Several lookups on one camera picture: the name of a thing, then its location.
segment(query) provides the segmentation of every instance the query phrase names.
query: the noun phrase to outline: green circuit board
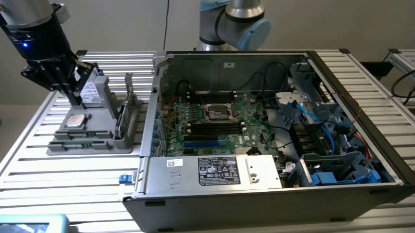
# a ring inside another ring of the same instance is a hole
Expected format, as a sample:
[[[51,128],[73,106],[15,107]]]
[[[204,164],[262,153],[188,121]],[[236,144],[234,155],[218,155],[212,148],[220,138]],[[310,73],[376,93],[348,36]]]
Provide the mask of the green circuit board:
[[[192,155],[217,155],[217,154],[244,154],[250,147],[257,147],[261,154],[276,154],[274,142],[265,141],[272,133],[272,130],[261,125],[253,118],[253,113],[258,102],[252,102],[256,96],[244,94],[238,96],[234,101],[228,103],[230,105],[232,119],[217,117],[214,120],[209,120],[209,123],[220,122],[240,122],[245,123],[245,131],[238,134],[221,134],[218,136],[218,147],[192,148]],[[166,121],[166,156],[182,156],[184,155],[184,136],[188,135],[185,129],[186,124],[190,123],[206,123],[205,110],[202,104],[190,104],[182,99],[177,99],[170,104],[172,112]]]

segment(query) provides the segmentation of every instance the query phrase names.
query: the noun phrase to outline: motherboard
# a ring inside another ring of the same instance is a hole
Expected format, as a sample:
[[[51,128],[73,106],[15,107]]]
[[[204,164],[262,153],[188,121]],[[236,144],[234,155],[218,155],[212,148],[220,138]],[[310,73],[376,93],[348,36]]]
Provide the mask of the motherboard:
[[[166,156],[276,154],[272,130],[253,113],[253,94],[176,97],[164,102]]]

